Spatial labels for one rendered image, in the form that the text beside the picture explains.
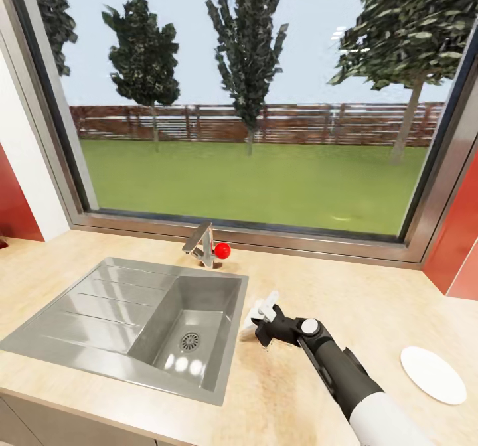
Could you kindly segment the saucer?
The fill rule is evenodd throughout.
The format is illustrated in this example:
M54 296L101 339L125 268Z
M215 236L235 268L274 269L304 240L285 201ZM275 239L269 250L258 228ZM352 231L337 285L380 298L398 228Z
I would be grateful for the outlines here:
M411 379L426 393L448 404L462 404L467 390L459 374L436 354L420 347L407 347L402 365Z

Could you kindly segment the paper coffee filter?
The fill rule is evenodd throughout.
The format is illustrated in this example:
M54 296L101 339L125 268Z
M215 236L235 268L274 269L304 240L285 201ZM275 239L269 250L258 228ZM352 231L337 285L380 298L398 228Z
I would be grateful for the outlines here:
M260 308L261 304L264 302L265 299L257 298L254 301L254 304L252 304L252 308L249 310L249 313L246 317L246 319L243 321L243 323L240 325L240 328L238 329L237 333L242 334L246 333L248 331L255 331L258 326L253 323L250 319L255 318L255 319L264 319L263 315L258 314L258 309Z

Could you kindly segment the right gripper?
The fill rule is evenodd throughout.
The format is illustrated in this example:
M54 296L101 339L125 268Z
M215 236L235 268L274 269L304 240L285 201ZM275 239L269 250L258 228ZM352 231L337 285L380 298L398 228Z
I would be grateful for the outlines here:
M276 316L271 322L266 322L264 319L250 319L258 326L258 328L254 331L254 334L264 347L267 347L273 338L285 342L282 337L282 323L287 319L287 317L283 314L281 308L277 304L274 304L272 309L276 313Z

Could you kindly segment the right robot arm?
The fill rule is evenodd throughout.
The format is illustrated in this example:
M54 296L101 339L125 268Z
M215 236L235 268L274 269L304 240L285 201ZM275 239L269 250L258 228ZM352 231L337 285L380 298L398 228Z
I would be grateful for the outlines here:
M278 290L272 289L258 309L264 319L250 319L258 326L254 334L264 347L276 338L303 349L360 446L435 446L369 376L353 351L341 350L321 321L287 318L274 304L278 298Z

